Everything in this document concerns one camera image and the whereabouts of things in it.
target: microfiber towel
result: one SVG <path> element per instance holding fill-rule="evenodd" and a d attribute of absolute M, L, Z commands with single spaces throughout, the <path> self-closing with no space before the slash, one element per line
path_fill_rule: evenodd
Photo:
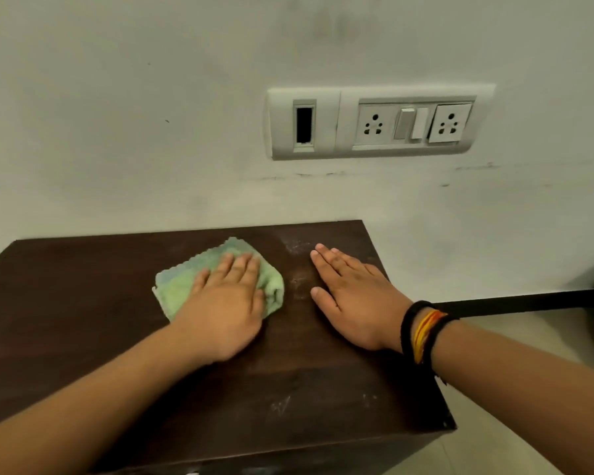
<path fill-rule="evenodd" d="M 282 275 L 247 242 L 231 237 L 220 246 L 204 251 L 184 263 L 156 274 L 156 286 L 152 288 L 152 292 L 156 295 L 158 303 L 161 304 L 169 321 L 175 318 L 176 312 L 189 296 L 189 291 L 198 272 L 202 269 L 214 270 L 225 253 L 233 253 L 235 256 L 242 253 L 253 253 L 260 257 L 260 278 L 257 288 L 262 289 L 266 296 L 266 312 L 263 318 L 268 317 L 282 306 L 284 303 Z"/>

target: finger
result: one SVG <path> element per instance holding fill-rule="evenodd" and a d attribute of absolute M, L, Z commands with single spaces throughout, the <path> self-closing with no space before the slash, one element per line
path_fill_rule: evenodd
<path fill-rule="evenodd" d="M 348 265 L 351 269 L 363 270 L 363 271 L 366 270 L 365 265 L 363 265 L 363 263 L 359 262 L 353 256 L 346 255 L 338 248 L 332 248 L 331 252 L 336 253 L 338 256 L 340 256 L 341 260 L 343 260 L 346 263 L 346 265 Z"/>
<path fill-rule="evenodd" d="M 370 265 L 369 263 L 364 263 L 364 267 L 367 271 L 369 271 L 375 277 L 386 278 L 385 275 L 382 274 L 382 271 L 380 271 L 374 265 Z"/>
<path fill-rule="evenodd" d="M 315 268 L 319 272 L 319 276 L 325 284 L 330 287 L 334 285 L 335 282 L 339 281 L 341 277 L 339 274 L 330 266 L 328 262 L 325 261 L 324 257 L 317 250 L 313 250 L 310 252 L 310 259 L 312 263 L 315 264 Z"/>
<path fill-rule="evenodd" d="M 198 272 L 198 275 L 196 275 L 196 278 L 194 279 L 194 284 L 191 287 L 191 295 L 198 293 L 200 290 L 205 288 L 205 284 L 210 273 L 211 271 L 209 269 L 202 269 Z"/>
<path fill-rule="evenodd" d="M 266 297 L 264 296 L 264 292 L 262 290 L 255 290 L 255 294 L 253 294 L 253 304 L 251 305 L 251 315 L 253 315 L 255 319 L 261 319 L 265 309 Z"/>
<path fill-rule="evenodd" d="M 217 283 L 222 282 L 224 277 L 229 273 L 229 269 L 231 268 L 231 264 L 233 263 L 234 255 L 233 253 L 225 253 L 220 260 L 220 263 L 216 267 L 212 274 L 209 275 L 209 279 L 207 280 L 206 285 L 212 286 Z"/>
<path fill-rule="evenodd" d="M 260 257 L 254 256 L 246 265 L 246 270 L 240 279 L 240 283 L 250 287 L 251 290 L 257 285 L 258 276 L 260 275 Z"/>
<path fill-rule="evenodd" d="M 324 312 L 326 318 L 330 320 L 330 323 L 337 328 L 341 318 L 341 309 L 334 301 L 333 296 L 321 287 L 314 287 L 310 290 L 310 296 L 319 309 Z"/>
<path fill-rule="evenodd" d="M 345 263 L 344 260 L 341 259 L 339 255 L 335 252 L 328 250 L 325 245 L 321 243 L 317 243 L 315 249 L 324 257 L 324 260 L 332 265 L 333 269 L 336 270 L 339 274 L 343 274 L 344 271 L 348 270 L 348 264 Z"/>
<path fill-rule="evenodd" d="M 231 269 L 224 277 L 224 280 L 226 282 L 238 283 L 238 281 L 242 279 L 242 275 L 245 274 L 246 265 L 249 263 L 250 259 L 250 253 L 243 253 L 242 255 L 238 256 L 236 261 L 233 262 L 233 265 L 231 265 Z"/>

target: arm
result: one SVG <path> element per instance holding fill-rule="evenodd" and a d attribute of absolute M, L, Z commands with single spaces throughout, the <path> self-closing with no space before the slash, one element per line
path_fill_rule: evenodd
<path fill-rule="evenodd" d="M 250 255 L 226 256 L 198 275 L 171 325 L 0 423 L 0 475 L 85 472 L 174 383 L 242 350 L 261 327 L 259 268 Z"/>
<path fill-rule="evenodd" d="M 330 289 L 311 295 L 333 326 L 368 350 L 402 352 L 400 324 L 412 301 L 376 267 L 334 248 L 319 244 L 311 258 Z M 431 360 L 437 375 L 561 471 L 594 474 L 594 370 L 460 321 L 438 335 Z"/>

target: dark brown wooden table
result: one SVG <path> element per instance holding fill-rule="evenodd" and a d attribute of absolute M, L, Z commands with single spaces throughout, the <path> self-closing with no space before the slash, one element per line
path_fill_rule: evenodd
<path fill-rule="evenodd" d="M 282 273 L 249 348 L 172 388 L 93 471 L 379 474 L 455 429 L 435 380 L 343 340 L 310 299 L 317 242 L 382 269 L 361 221 L 19 240 L 0 254 L 0 421 L 167 320 L 158 271 L 237 236 Z"/>

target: forearm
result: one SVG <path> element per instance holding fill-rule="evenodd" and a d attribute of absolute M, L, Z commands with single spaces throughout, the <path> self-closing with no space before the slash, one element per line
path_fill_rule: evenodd
<path fill-rule="evenodd" d="M 170 335 L 152 334 L 1 423 L 0 475 L 85 472 L 159 395 L 202 364 L 177 358 Z"/>
<path fill-rule="evenodd" d="M 566 474 L 594 474 L 594 370 L 465 322 L 447 325 L 433 368 Z"/>

